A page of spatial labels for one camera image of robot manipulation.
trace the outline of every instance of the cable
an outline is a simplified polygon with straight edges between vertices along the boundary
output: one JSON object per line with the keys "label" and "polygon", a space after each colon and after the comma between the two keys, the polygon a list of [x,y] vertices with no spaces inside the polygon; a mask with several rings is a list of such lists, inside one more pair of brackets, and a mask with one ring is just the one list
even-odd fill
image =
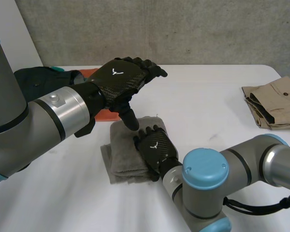
{"label": "cable", "polygon": [[254,216],[262,216],[268,215],[278,212],[282,209],[290,208],[290,196],[283,198],[279,203],[268,205],[268,206],[250,206],[246,204],[242,204],[235,200],[229,200],[227,197],[223,199],[223,205],[233,209],[239,213],[247,214],[247,215],[254,215]]}

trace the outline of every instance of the folded towel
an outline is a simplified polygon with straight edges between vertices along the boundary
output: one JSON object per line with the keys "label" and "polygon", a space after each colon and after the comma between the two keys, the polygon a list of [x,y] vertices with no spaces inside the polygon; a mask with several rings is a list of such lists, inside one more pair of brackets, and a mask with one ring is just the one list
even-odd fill
{"label": "folded towel", "polygon": [[[159,117],[138,119],[140,129],[158,125],[166,131]],[[133,137],[137,131],[129,130],[122,121],[114,122],[110,128],[111,143],[101,147],[103,161],[110,178],[110,183],[139,183],[149,181],[148,168],[141,154],[134,146]]]}
{"label": "folded towel", "polygon": [[242,87],[256,124],[267,129],[290,129],[290,78],[258,87]]}

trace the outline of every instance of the metal screw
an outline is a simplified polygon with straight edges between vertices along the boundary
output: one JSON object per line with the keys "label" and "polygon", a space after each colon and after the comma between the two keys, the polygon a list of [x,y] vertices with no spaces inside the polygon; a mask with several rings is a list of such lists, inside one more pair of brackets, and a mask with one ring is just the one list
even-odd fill
{"label": "metal screw", "polygon": [[53,102],[53,103],[59,101],[59,97],[58,97],[58,95],[56,93],[51,94],[49,96],[49,98],[50,98],[50,101]]}

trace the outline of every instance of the black robotic glove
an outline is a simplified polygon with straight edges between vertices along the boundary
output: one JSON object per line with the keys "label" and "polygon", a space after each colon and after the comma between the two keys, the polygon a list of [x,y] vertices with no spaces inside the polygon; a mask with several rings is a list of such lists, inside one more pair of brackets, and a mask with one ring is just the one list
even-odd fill
{"label": "black robotic glove", "polygon": [[141,58],[115,58],[94,72],[88,81],[94,83],[105,99],[105,108],[118,112],[125,125],[133,131],[139,129],[139,122],[130,109],[133,94],[155,77],[168,74],[150,60]]}
{"label": "black robotic glove", "polygon": [[139,136],[133,138],[135,148],[145,160],[152,181],[158,181],[173,167],[181,165],[178,152],[165,131],[155,125],[139,130]]}

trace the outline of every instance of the logo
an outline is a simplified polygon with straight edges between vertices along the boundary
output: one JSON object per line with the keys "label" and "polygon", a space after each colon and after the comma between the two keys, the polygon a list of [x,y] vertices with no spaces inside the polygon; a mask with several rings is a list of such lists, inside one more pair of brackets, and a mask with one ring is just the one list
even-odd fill
{"label": "logo", "polygon": [[116,75],[116,74],[124,74],[124,72],[116,72],[114,69],[113,69],[113,75]]}
{"label": "logo", "polygon": [[150,148],[155,148],[155,149],[157,149],[157,146],[158,146],[158,142],[156,143],[156,145],[154,145],[154,146],[150,146]]}

